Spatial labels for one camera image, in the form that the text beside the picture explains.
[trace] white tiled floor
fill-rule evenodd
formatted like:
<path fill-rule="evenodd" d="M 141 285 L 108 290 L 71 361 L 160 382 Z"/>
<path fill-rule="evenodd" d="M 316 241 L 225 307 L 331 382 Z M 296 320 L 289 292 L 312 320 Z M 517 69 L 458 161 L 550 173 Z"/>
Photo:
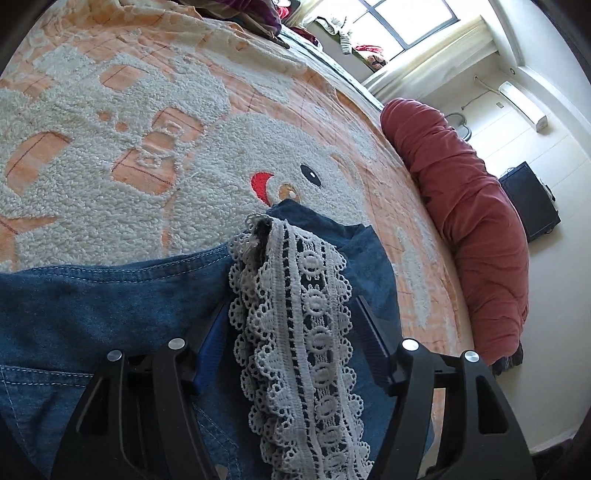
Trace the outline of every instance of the white tiled floor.
<path fill-rule="evenodd" d="M 486 75 L 493 87 L 507 79 L 489 70 L 476 74 Z M 466 92 L 475 98 L 484 91 L 469 80 L 431 94 L 430 104 L 446 114 L 462 111 Z M 536 133 L 497 101 L 490 92 L 464 108 L 474 131 L 470 143 L 496 176 L 528 162 L 551 187 L 562 219 L 554 232 L 530 244 L 525 361 L 499 378 L 530 448 L 542 449 L 573 434 L 591 407 L 591 160 L 543 105 L 549 125 Z"/>

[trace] white curtain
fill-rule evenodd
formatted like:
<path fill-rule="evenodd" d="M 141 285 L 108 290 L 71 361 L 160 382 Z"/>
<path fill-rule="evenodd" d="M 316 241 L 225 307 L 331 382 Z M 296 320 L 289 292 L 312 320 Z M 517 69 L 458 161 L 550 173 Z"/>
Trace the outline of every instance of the white curtain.
<path fill-rule="evenodd" d="M 363 86 L 378 100 L 421 100 L 497 51 L 486 22 L 461 20 L 401 53 L 369 77 Z"/>
<path fill-rule="evenodd" d="M 300 7 L 285 22 L 288 27 L 305 27 L 316 20 L 315 10 L 324 0 L 302 0 Z"/>

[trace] denim garment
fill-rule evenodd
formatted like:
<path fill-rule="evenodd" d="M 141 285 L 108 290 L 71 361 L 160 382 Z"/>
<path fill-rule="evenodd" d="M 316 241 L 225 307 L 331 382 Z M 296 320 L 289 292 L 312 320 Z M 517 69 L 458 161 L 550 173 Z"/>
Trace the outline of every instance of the denim garment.
<path fill-rule="evenodd" d="M 269 210 L 324 238 L 348 259 L 353 295 L 379 317 L 399 322 L 394 273 L 373 229 L 344 227 L 291 200 Z M 226 245 L 193 255 L 124 267 L 43 267 L 0 274 L 0 414 L 28 457 L 49 476 L 69 418 L 97 365 L 115 348 L 154 352 L 208 317 L 229 293 Z M 268 479 L 259 437 L 248 427 L 250 402 L 240 388 L 232 329 L 219 374 L 194 399 L 214 463 L 228 479 Z M 350 365 L 365 400 L 363 439 L 375 458 L 394 400 L 373 383 L 354 333 Z"/>

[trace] crochet lace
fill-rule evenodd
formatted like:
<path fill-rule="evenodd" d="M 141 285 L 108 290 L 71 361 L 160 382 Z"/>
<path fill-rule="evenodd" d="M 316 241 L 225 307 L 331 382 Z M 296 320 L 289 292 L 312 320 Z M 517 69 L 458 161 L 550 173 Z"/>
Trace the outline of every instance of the crochet lace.
<path fill-rule="evenodd" d="M 361 440 L 363 400 L 345 303 L 346 261 L 333 245 L 275 218 L 255 215 L 235 237 L 230 322 L 249 424 L 261 436 L 272 480 L 365 480 L 372 467 Z"/>

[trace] silver screw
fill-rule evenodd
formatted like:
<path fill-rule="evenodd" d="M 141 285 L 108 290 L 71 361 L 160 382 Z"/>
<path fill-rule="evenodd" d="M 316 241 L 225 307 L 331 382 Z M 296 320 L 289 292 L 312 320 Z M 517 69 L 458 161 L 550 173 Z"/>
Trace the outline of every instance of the silver screw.
<path fill-rule="evenodd" d="M 123 354 L 121 353 L 121 350 L 111 350 L 109 353 L 107 353 L 107 360 L 109 362 L 117 362 L 121 360 L 122 356 Z"/>
<path fill-rule="evenodd" d="M 466 353 L 464 353 L 464 357 L 466 357 L 466 360 L 473 364 L 480 360 L 480 355 L 478 355 L 476 352 L 473 352 L 472 350 L 468 350 Z"/>
<path fill-rule="evenodd" d="M 409 352 L 414 352 L 415 350 L 418 350 L 418 342 L 412 338 L 407 338 L 402 341 L 402 348 Z"/>
<path fill-rule="evenodd" d="M 168 348 L 171 350 L 180 350 L 184 347 L 184 340 L 182 338 L 173 338 L 168 343 Z"/>

